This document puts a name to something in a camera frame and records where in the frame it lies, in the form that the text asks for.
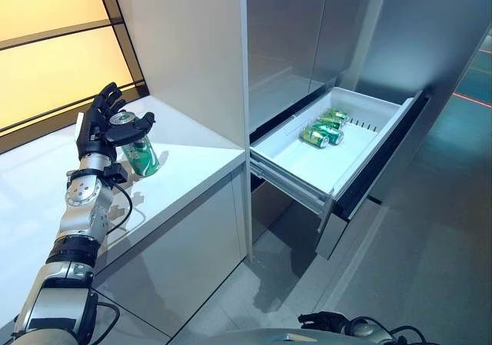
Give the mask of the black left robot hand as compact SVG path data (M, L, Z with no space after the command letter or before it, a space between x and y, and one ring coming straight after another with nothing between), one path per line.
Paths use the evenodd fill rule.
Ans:
M149 133L155 123L155 114L147 112L141 118L123 109L126 101L114 82L96 95L84 113L76 139L78 157L102 154L116 160L116 148L135 142Z

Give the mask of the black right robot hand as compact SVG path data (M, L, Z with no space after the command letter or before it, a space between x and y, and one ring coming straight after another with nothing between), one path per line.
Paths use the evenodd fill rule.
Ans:
M301 323L302 329L342 333L349 319L341 313L321 311L302 314L298 317L298 322Z

